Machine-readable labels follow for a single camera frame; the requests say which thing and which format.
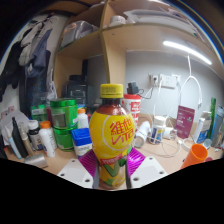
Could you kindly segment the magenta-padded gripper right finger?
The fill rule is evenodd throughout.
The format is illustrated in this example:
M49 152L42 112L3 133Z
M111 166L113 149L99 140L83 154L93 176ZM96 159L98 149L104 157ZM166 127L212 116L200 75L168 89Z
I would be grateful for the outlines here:
M146 157L135 148L127 156L125 171L128 189L140 188L167 176L155 157Z

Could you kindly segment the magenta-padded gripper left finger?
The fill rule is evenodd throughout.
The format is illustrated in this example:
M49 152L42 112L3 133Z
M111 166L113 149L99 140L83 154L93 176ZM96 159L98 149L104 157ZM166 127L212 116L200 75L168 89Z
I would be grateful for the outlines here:
M79 159L71 159L58 176L78 186L90 189L99 187L99 164L92 150Z

